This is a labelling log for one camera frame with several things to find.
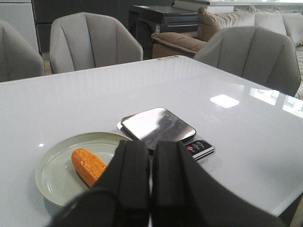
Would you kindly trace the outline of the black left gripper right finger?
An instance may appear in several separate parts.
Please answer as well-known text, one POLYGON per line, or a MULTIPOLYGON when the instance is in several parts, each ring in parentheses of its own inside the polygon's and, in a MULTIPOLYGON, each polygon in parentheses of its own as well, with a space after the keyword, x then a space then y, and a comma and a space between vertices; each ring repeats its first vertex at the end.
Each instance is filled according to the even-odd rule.
POLYGON ((152 171, 154 227, 282 227, 212 178, 180 142, 160 141, 152 171))

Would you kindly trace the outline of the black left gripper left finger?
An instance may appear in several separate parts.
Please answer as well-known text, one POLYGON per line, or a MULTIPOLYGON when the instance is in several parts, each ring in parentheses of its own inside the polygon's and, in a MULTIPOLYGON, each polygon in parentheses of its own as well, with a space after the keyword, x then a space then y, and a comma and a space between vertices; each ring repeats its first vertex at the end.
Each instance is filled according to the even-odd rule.
POLYGON ((120 141, 107 169, 69 202, 51 227, 146 227, 149 224, 149 152, 143 141, 120 141))

